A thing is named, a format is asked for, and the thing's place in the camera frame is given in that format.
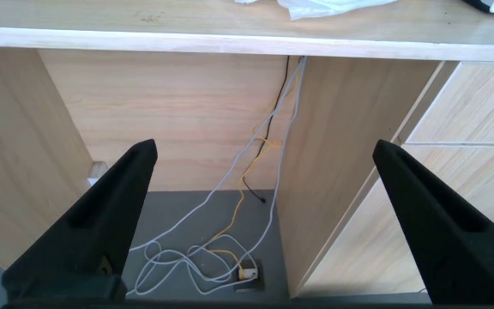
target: white plastic bag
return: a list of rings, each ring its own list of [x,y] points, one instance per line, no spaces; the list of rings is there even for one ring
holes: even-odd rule
[[[236,0],[237,3],[253,3],[256,0]],[[353,9],[392,3],[396,0],[278,0],[289,9],[291,20],[305,17],[324,17],[337,15]]]

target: light wood grain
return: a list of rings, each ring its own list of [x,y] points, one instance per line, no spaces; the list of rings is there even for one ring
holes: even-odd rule
[[[150,191],[212,190],[253,128],[270,112],[286,57],[111,51],[40,51],[96,161],[113,164],[133,144],[155,139],[158,163]],[[291,61],[290,73],[298,59]],[[281,139],[294,92],[272,123]],[[245,153],[221,189],[236,189],[260,145]],[[273,189],[279,150],[247,177]]]
[[[395,135],[437,65],[308,59],[278,192],[292,296],[373,168],[375,143]]]
[[[0,0],[0,46],[494,61],[494,15],[457,0],[300,21],[269,0]]]
[[[409,143],[494,143],[494,64],[462,63]]]
[[[404,148],[494,221],[494,148]],[[388,294],[423,287],[379,179],[301,294]]]
[[[39,54],[0,49],[0,265],[87,190],[91,163]]]

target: gray carpet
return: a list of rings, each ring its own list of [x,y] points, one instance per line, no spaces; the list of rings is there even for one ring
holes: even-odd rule
[[[269,219],[269,203],[272,191],[258,191],[268,202],[261,203],[248,192],[238,212],[238,217],[228,233],[234,236],[248,250],[259,240]],[[151,192],[146,198],[138,222],[133,245],[139,245],[165,231],[175,224],[186,213],[201,203],[208,192]],[[233,215],[239,200],[237,191],[219,191],[211,200],[195,212],[172,233],[160,241],[166,249],[186,251],[191,245],[200,245],[226,227]],[[229,240],[219,240],[211,249],[232,250],[239,256],[240,250]],[[254,302],[286,302],[289,300],[286,285],[286,272],[281,251],[279,226],[276,216],[264,241],[253,251],[253,257],[262,260],[266,288],[263,292],[235,293],[232,287],[223,288],[209,295],[199,294],[188,275],[186,265],[182,264],[170,275],[159,288],[145,296],[131,295],[131,298],[153,300],[219,300],[219,301],[254,301]],[[230,265],[231,256],[221,255]],[[217,276],[224,271],[221,264],[208,254],[194,258],[202,271],[208,276]],[[123,279],[129,287],[133,286],[137,274],[144,265],[142,251],[129,254]],[[161,271],[145,282],[145,289],[151,288],[156,281],[166,274],[170,267],[162,267]],[[199,281],[203,290],[215,287],[214,283]]]

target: cabinet door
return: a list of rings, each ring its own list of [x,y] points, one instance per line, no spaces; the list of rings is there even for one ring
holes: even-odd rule
[[[494,221],[494,148],[404,149]],[[301,294],[391,294],[423,288],[413,255],[379,179]]]
[[[0,49],[0,265],[87,190],[91,164],[38,53]]]
[[[461,63],[407,143],[494,144],[494,64]]]

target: drawer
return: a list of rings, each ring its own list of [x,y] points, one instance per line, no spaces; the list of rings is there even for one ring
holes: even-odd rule
[[[494,148],[404,148],[494,221]],[[379,179],[301,294],[391,294],[423,288],[413,255]]]
[[[407,142],[494,144],[494,64],[459,64]]]

